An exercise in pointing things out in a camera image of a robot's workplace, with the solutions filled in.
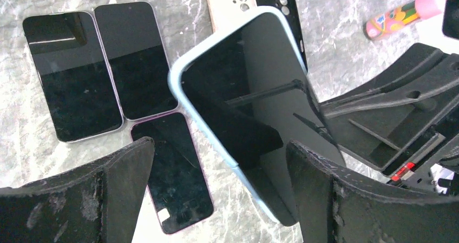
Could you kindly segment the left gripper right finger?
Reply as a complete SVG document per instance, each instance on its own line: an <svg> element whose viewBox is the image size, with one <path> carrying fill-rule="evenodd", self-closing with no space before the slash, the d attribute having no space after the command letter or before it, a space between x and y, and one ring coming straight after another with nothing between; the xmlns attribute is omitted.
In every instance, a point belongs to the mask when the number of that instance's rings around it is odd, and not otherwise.
<svg viewBox="0 0 459 243"><path fill-rule="evenodd" d="M458 242L457 196L381 183L297 141L286 161L305 242Z"/></svg>

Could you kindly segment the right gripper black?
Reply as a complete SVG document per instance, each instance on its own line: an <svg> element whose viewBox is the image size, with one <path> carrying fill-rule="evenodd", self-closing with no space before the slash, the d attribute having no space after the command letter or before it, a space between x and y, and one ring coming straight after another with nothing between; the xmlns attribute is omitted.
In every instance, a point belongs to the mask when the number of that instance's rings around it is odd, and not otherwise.
<svg viewBox="0 0 459 243"><path fill-rule="evenodd" d="M379 75L320 103L341 150L390 179L434 191L434 165L458 172L458 102L423 101L458 86L458 54L413 44Z"/></svg>

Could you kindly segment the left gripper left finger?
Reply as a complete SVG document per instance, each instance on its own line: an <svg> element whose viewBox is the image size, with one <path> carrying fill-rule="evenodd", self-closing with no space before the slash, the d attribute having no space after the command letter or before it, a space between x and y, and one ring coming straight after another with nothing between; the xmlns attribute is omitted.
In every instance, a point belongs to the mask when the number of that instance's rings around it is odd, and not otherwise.
<svg viewBox="0 0 459 243"><path fill-rule="evenodd" d="M1 189L1 242L131 242L153 162L143 137L93 162Z"/></svg>

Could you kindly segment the phone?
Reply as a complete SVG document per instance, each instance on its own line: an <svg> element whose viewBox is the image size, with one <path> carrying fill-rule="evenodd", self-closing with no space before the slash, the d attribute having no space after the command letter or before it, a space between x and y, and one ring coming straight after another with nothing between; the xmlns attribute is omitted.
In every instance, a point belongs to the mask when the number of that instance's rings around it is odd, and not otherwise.
<svg viewBox="0 0 459 243"><path fill-rule="evenodd" d="M119 129L123 117L92 16L30 16L22 27L58 140Z"/></svg>
<svg viewBox="0 0 459 243"><path fill-rule="evenodd" d="M134 141L154 140L148 189L163 232L173 234L210 217L214 206L185 117L171 113L146 120L130 134Z"/></svg>
<svg viewBox="0 0 459 243"><path fill-rule="evenodd" d="M168 84L274 222L298 221L285 156L289 141L345 163L278 9L253 8L210 35L173 64Z"/></svg>

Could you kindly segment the black smartphone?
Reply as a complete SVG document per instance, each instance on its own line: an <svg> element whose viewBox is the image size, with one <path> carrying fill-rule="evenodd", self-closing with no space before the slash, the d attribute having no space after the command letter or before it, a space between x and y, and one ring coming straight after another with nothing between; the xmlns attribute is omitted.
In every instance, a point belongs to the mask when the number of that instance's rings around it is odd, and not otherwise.
<svg viewBox="0 0 459 243"><path fill-rule="evenodd" d="M107 4L94 13L124 117L138 120L175 109L153 7L147 2Z"/></svg>

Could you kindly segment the black phone case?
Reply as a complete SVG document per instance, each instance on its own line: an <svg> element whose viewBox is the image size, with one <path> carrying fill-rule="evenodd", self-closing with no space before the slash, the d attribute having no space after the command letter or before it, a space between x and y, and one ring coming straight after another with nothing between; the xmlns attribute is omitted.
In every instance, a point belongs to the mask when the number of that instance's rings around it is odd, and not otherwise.
<svg viewBox="0 0 459 243"><path fill-rule="evenodd" d="M307 69L307 59L304 48L303 32L301 28L296 0L256 0L259 6L272 6L280 10L293 33L294 39L300 51L301 57Z"/></svg>

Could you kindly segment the beige phone case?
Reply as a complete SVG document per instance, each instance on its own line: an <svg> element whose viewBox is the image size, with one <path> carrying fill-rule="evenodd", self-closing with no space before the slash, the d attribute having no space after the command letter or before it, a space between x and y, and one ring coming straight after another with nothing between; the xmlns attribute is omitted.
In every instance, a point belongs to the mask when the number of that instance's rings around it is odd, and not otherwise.
<svg viewBox="0 0 459 243"><path fill-rule="evenodd" d="M256 0L207 0L213 32L224 29L238 20L241 15L257 6Z"/></svg>

